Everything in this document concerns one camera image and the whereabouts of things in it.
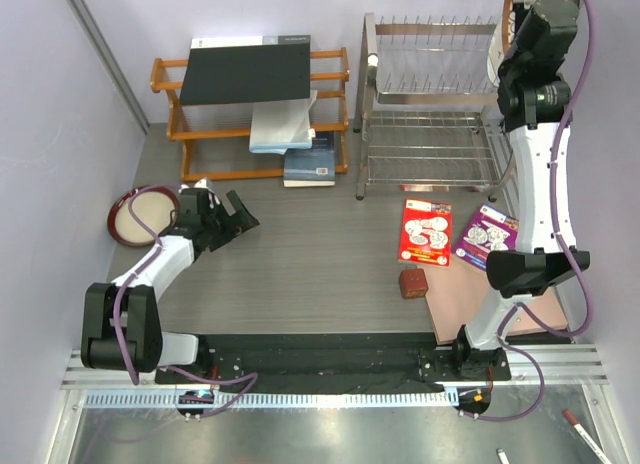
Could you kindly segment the red treehouse book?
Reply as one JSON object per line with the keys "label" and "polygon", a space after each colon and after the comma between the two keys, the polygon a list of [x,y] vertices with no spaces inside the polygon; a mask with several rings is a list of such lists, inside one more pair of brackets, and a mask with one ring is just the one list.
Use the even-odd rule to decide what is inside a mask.
{"label": "red treehouse book", "polygon": [[453,215],[449,203],[407,198],[402,212],[398,261],[448,267],[452,231]]}

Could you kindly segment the steel dish rack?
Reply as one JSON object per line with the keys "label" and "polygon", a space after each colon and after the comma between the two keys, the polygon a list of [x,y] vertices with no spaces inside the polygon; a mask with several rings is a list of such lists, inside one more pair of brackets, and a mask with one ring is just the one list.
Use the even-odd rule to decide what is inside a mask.
{"label": "steel dish rack", "polygon": [[514,169],[495,155],[505,138],[489,52],[499,42],[493,19],[365,14],[353,120],[357,199],[386,185],[498,200]]}

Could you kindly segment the white watermelon plate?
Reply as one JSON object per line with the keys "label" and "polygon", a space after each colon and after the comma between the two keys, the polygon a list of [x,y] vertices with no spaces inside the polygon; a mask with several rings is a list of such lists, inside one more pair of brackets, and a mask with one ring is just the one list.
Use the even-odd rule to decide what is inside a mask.
{"label": "white watermelon plate", "polygon": [[494,87],[499,86],[498,69],[504,58],[504,49],[502,43],[502,23],[496,24],[493,35],[490,40],[487,53],[486,71],[487,77]]}

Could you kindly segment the purple treehouse book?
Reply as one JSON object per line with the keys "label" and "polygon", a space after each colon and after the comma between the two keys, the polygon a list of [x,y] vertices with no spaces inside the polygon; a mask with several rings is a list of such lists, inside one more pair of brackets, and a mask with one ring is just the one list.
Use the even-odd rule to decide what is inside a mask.
{"label": "purple treehouse book", "polygon": [[483,204],[467,224],[452,253],[485,272],[491,252],[515,249],[518,228],[517,219]]}

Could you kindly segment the pink board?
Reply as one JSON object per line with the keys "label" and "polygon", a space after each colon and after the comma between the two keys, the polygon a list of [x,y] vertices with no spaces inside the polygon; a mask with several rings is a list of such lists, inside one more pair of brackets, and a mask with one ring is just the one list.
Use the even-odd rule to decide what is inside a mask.
{"label": "pink board", "polygon": [[[428,290],[426,302],[439,344],[451,343],[459,328],[469,322],[480,309],[490,286],[478,268],[455,257],[448,267],[422,266]],[[564,330],[568,321],[552,289],[536,297],[528,307],[544,323]]]}

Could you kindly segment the brown floral pattern plate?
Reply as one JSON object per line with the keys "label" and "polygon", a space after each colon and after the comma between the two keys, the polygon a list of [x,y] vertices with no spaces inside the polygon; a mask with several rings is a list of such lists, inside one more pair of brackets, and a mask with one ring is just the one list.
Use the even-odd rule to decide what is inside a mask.
{"label": "brown floral pattern plate", "polygon": [[501,17],[501,45],[502,52],[506,53],[515,36],[516,11],[517,4],[523,4],[524,0],[503,0],[502,17]]}

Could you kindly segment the left aluminium frame post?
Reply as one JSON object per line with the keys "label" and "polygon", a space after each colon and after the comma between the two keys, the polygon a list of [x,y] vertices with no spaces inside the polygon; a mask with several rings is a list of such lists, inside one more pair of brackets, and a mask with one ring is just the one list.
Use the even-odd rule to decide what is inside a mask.
{"label": "left aluminium frame post", "polygon": [[89,40],[89,43],[93,47],[138,127],[144,134],[147,134],[150,128],[148,118],[146,117],[141,104],[135,96],[86,1],[66,0],[66,2],[72,13],[75,15],[78,23]]}

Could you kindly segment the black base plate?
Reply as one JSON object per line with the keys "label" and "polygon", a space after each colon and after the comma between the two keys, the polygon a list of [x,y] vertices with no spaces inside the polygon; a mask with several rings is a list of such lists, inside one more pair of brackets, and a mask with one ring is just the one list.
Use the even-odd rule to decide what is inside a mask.
{"label": "black base plate", "polygon": [[445,382],[511,378],[504,351],[463,360],[430,332],[209,334],[187,370],[219,380],[257,373],[252,390],[267,394],[438,392]]}

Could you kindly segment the red rimmed cream plate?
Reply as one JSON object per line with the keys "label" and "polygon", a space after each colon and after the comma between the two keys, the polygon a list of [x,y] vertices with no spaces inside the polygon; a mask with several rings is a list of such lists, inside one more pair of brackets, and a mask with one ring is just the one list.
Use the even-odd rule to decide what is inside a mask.
{"label": "red rimmed cream plate", "polygon": [[135,197],[140,190],[142,187],[122,195],[111,206],[107,217],[111,237],[129,247],[143,247],[155,240],[139,220],[154,234],[160,235],[175,222],[179,208],[177,195],[168,187],[159,186]]}

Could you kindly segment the orange wooden shelf rack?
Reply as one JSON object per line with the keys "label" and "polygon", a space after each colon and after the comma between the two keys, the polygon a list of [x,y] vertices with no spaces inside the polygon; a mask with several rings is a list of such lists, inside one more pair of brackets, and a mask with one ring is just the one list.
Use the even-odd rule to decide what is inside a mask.
{"label": "orange wooden shelf rack", "polygon": [[313,51],[311,60],[311,94],[307,99],[271,103],[209,104],[186,106],[179,100],[186,74],[186,59],[154,61],[150,87],[164,92],[169,114],[166,135],[182,147],[181,180],[186,183],[202,178],[239,180],[281,177],[284,166],[239,168],[227,162],[216,171],[195,171],[192,162],[201,141],[246,138],[253,155],[283,156],[289,150],[308,148],[321,132],[334,136],[337,156],[335,170],[349,169],[346,133],[349,127],[347,84],[350,78],[348,51]]}

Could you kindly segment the red white marker pen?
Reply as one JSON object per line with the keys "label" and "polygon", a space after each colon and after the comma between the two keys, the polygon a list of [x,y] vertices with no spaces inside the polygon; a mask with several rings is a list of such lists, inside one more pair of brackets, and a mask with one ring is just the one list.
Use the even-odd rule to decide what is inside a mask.
{"label": "red white marker pen", "polygon": [[587,444],[587,446],[591,449],[591,451],[597,456],[599,461],[602,464],[612,464],[612,461],[606,456],[601,447],[596,443],[596,441],[587,433],[585,428],[582,426],[580,421],[575,417],[575,415],[568,409],[562,411],[564,418],[568,421],[568,423],[573,427],[576,433],[580,436],[580,438]]}

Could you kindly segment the aluminium front rail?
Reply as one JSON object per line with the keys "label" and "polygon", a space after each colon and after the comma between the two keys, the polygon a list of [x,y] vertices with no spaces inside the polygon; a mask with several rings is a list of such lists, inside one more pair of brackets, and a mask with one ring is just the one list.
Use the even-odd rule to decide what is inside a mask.
{"label": "aluminium front rail", "polygon": [[348,394],[406,392],[411,387],[462,385],[600,385],[609,379],[592,344],[516,343],[475,370],[454,368],[447,347],[424,342],[364,341],[319,346],[259,348],[237,344],[211,351],[209,377],[222,380],[256,372],[265,393]]}

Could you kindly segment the black folder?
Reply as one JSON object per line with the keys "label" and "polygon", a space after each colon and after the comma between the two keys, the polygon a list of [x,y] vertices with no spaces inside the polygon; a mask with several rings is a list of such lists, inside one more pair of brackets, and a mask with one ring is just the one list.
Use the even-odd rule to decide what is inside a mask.
{"label": "black folder", "polygon": [[180,102],[185,106],[310,96],[308,35],[199,37],[191,41]]}

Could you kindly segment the light blue white book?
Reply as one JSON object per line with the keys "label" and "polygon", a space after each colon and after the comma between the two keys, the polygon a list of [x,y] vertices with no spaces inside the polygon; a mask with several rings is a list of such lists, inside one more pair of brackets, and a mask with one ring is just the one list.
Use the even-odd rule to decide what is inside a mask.
{"label": "light blue white book", "polygon": [[249,151],[284,155],[290,149],[309,149],[315,138],[310,109],[316,99],[317,92],[312,90],[305,99],[255,103]]}

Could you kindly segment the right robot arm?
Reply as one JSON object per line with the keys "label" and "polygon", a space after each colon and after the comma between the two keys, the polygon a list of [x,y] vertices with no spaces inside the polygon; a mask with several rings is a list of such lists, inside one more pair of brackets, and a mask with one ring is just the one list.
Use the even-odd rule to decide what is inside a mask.
{"label": "right robot arm", "polygon": [[490,252],[480,310],[452,345],[457,377],[478,380],[502,363],[502,338],[519,310],[590,265],[576,247],[566,152],[572,90],[559,69],[577,34],[572,0],[526,0],[526,14],[497,69],[498,105],[515,157],[519,230],[514,249]]}

